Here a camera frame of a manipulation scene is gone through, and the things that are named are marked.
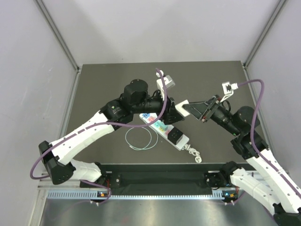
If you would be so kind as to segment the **white cube charger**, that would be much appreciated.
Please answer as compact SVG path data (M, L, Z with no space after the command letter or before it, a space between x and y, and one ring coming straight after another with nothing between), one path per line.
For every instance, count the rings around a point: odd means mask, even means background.
M183 107L184 105L186 105L186 104L188 104L188 103L189 103L188 100L184 100L184 101L178 103L178 104L175 106L177 112L178 112L182 117L187 117L187 116L190 115L190 113L189 113L187 110L185 110L184 107Z

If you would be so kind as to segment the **black power plug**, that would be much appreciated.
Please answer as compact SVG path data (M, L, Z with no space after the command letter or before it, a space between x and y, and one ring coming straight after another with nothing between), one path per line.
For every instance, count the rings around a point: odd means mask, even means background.
M173 127L167 135L167 139L174 145L177 145L183 137L183 132L178 128Z

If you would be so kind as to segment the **teal plug adapter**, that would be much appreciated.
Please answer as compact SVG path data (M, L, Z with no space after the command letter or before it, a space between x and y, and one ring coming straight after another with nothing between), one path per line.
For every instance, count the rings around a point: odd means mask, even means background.
M155 126L158 127L161 131L166 131L168 129L168 126L165 125L162 121L157 121L155 123Z

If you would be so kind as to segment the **white multicolour power strip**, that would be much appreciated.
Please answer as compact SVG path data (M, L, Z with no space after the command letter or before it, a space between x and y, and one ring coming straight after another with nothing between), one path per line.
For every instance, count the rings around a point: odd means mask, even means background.
M139 114L139 117L145 124L148 124L153 122L157 118L157 115L155 113L141 113ZM169 142L173 147L175 147L179 151L182 150L190 140L185 134L182 134L179 140L171 141L171 136L169 136L168 134L170 132L175 132L177 128L173 125L165 125L161 120L156 121L149 127L155 132L157 132L161 137L163 137L167 142Z

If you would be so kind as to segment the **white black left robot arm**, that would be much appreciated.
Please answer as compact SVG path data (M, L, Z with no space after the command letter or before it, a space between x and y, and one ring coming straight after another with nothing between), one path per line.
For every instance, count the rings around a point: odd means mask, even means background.
M184 118L177 111L174 99L164 93L165 89L173 86L170 76L158 79L158 89L150 96L147 82L133 80L125 86L120 97L108 102L73 132L51 143L40 143L42 162L52 183L59 185L76 179L103 186L107 176L101 165L77 161L74 157L99 138L118 130L122 124L130 123L134 114L155 113L167 125L182 121Z

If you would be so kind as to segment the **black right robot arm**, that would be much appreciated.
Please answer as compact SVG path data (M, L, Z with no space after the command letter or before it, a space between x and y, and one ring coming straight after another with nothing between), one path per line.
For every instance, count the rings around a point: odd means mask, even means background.
M243 189L266 208L279 226L301 224L301 189L278 164L265 140L256 131L251 131L252 107L243 106L231 113L220 98L214 96L207 101L184 101L180 109L199 121L212 120L234 135L231 141L234 150L265 180L265 183L258 181L230 161L219 170L219 179L224 186Z

